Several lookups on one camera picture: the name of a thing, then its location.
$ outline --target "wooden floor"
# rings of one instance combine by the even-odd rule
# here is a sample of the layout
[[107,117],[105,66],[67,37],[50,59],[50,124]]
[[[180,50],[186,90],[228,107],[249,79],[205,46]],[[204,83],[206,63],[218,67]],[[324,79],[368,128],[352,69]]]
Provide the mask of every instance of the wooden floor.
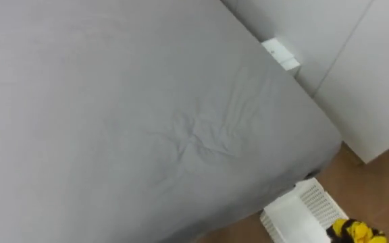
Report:
[[[369,165],[362,165],[355,154],[343,146],[317,179],[349,217],[384,230],[389,243],[389,151]],[[259,214],[211,232],[198,241],[243,242],[272,242],[261,225]]]

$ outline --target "mattress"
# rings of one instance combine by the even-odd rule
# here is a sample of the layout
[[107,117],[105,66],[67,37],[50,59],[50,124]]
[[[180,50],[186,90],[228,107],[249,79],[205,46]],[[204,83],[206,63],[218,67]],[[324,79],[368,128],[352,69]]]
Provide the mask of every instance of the mattress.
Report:
[[0,0],[0,242],[187,242],[339,146],[218,0]]

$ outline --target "white plastic basket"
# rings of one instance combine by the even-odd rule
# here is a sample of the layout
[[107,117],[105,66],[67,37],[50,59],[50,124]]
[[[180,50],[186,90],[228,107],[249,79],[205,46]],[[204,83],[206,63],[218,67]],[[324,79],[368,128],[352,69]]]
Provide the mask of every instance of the white plastic basket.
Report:
[[275,243],[329,242],[326,229],[338,218],[348,217],[314,178],[299,182],[261,214]]

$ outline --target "yellow and black toy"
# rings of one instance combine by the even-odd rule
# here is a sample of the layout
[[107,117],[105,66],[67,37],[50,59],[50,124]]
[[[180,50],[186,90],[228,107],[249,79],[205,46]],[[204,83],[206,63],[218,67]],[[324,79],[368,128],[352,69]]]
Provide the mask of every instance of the yellow and black toy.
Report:
[[327,229],[332,243],[387,243],[385,234],[355,219],[337,219]]

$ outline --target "fitted sheet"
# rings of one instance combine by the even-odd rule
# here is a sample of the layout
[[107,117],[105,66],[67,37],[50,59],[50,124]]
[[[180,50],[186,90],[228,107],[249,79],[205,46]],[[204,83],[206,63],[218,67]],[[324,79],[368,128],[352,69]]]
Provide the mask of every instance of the fitted sheet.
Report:
[[0,242],[187,242],[339,146],[218,0],[0,0]]

